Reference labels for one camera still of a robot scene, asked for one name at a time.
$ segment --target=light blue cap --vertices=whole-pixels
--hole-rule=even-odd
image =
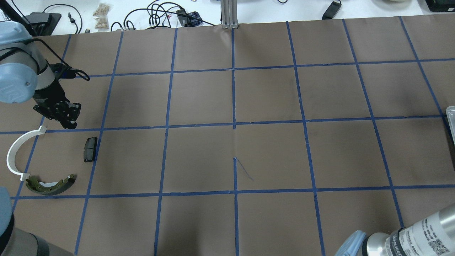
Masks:
[[[32,36],[21,23],[15,21],[0,22],[0,45],[17,43],[31,38]]]
[[[38,76],[29,66],[20,63],[0,65],[0,102],[22,103],[33,97]]]
[[[356,256],[366,235],[367,234],[361,230],[354,232],[338,249],[335,256]]]
[[[0,235],[2,235],[11,220],[13,209],[11,207],[10,194],[5,187],[0,187]]]

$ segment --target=clear plastic bag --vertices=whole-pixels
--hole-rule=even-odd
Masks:
[[[109,29],[109,20],[107,19],[107,13],[111,9],[111,5],[106,3],[100,3],[98,8],[93,13],[95,18],[95,28],[97,29]]]

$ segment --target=brown square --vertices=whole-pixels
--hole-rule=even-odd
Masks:
[[[398,17],[348,19],[346,26],[359,62],[415,60]]]
[[[439,114],[417,63],[361,65],[376,117]]]
[[[174,74],[169,124],[230,123],[232,72]]]
[[[235,134],[238,189],[311,188],[301,123],[238,125]]]
[[[296,21],[289,28],[297,64],[354,62],[341,20]]]
[[[292,65],[286,23],[241,24],[234,30],[235,67]]]
[[[441,118],[377,120],[394,185],[455,184]]]
[[[169,75],[115,77],[105,127],[166,124]]]
[[[164,191],[232,190],[233,141],[232,126],[169,129]]]
[[[43,116],[33,110],[34,105],[36,102],[32,99],[19,104],[0,102],[0,120],[3,120],[0,132],[28,132],[38,129]]]
[[[174,31],[152,29],[125,32],[116,73],[170,71]]]
[[[235,72],[237,122],[301,120],[293,68]]]
[[[306,119],[370,117],[354,65],[301,67],[298,77]]]
[[[174,70],[231,68],[231,41],[231,30],[221,26],[179,29]]]
[[[74,252],[83,207],[83,198],[18,200],[15,226]]]
[[[453,86],[453,71],[455,61],[422,62],[425,75],[438,100],[443,113],[449,106],[455,105],[455,87]]]
[[[89,82],[83,79],[61,80],[66,98],[82,105],[76,121],[77,129],[101,128],[110,82],[110,77],[95,77]],[[49,130],[63,129],[59,122],[47,118],[44,119],[44,125]]]
[[[321,255],[313,193],[239,194],[238,229],[240,255]]]
[[[99,132],[46,133],[38,138],[28,172],[44,183],[75,174],[76,182],[61,195],[85,195],[93,163],[84,163],[84,146]],[[25,185],[20,195],[37,195]]]
[[[404,226],[409,227],[454,203],[454,188],[396,189]]]
[[[308,123],[318,188],[388,186],[371,121]]]
[[[234,256],[234,195],[163,197],[158,255]]]
[[[405,16],[403,22],[419,59],[455,57],[453,15]]]
[[[91,194],[160,191],[164,129],[105,131]]]
[[[68,35],[61,35],[61,36],[37,36],[36,38],[42,39],[46,44],[48,44],[52,50],[54,50],[60,58],[63,57],[63,53],[65,52],[66,44],[68,43]],[[34,43],[40,53],[44,58],[47,59],[49,64],[60,63],[60,60],[41,42]]]
[[[89,33],[72,35],[65,61],[89,75],[112,74],[120,33]]]
[[[78,255],[153,255],[157,205],[157,197],[89,199]]]
[[[356,230],[390,234],[400,228],[390,190],[319,192],[326,255],[334,255]]]
[[[20,184],[20,176],[16,175],[7,168],[6,156],[11,145],[21,134],[2,134],[0,135],[0,186],[6,187],[10,196],[16,196]],[[27,140],[17,151],[15,163],[20,172],[24,172],[27,166],[30,151],[34,142],[34,138]]]

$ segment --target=metallic robot arm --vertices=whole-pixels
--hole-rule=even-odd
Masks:
[[[81,111],[79,103],[71,103],[58,80],[75,78],[90,80],[81,70],[73,69],[55,52],[62,63],[49,65],[25,27],[14,21],[0,22],[0,102],[22,103],[33,98],[33,107],[46,118],[60,122],[63,128],[75,129]]]

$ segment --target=green curved object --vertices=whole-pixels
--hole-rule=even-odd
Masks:
[[[70,174],[66,179],[55,182],[52,186],[45,186],[38,180],[37,176],[30,176],[26,179],[27,188],[40,195],[58,195],[70,188],[76,181],[76,176]]]

